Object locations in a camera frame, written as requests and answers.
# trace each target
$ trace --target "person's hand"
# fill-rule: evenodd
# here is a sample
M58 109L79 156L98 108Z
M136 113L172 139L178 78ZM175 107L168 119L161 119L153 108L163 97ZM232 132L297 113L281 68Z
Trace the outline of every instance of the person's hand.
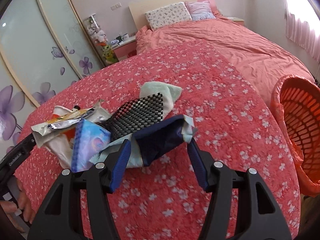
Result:
M36 213L33 211L31 207L31 201L27 197L26 192L24 191L22 182L17 179L18 188L20 190L20 195L18 198L18 207L20 210L23 210L23 219L25 222L29 222L32 224ZM24 233L24 230L15 222L15 220L10 215L18 210L17 205L11 201L0 201L0 205L3 208L4 212L7 214L9 220L14 225L14 227L19 230L21 233Z

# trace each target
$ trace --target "bed frame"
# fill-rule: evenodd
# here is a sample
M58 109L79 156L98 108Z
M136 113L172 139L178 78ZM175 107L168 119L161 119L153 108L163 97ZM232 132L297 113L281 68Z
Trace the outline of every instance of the bed frame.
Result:
M148 25L146 16L144 15L146 12L155 10L159 7L163 7L172 3L177 2L201 2L201 1L209 1L211 5L211 10L217 10L216 4L214 0L139 0L133 1L129 3L129 8L134 20L134 23L139 30L144 25Z

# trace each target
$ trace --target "wooden floor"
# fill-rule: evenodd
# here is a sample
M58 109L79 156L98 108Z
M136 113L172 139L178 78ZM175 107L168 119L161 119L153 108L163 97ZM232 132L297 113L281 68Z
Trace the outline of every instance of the wooden floor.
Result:
M308 229L320 217L320 195L317 197L305 198L301 196L301 217L299 233Z

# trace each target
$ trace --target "laundry basket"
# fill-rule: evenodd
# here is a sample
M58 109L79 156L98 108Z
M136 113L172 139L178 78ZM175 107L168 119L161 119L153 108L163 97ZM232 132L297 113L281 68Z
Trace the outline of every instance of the laundry basket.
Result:
M300 192L320 193L320 89L309 80L283 76L276 83L270 110L287 141Z

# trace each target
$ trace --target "pillow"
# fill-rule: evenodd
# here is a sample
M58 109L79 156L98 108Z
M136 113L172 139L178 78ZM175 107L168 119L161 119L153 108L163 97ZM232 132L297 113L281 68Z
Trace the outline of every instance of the pillow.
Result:
M170 24L192 20L184 2L173 3L146 12L145 16L153 31Z
M213 15L210 2L185 2L189 13L194 21L200 21L205 19L214 19L215 16Z

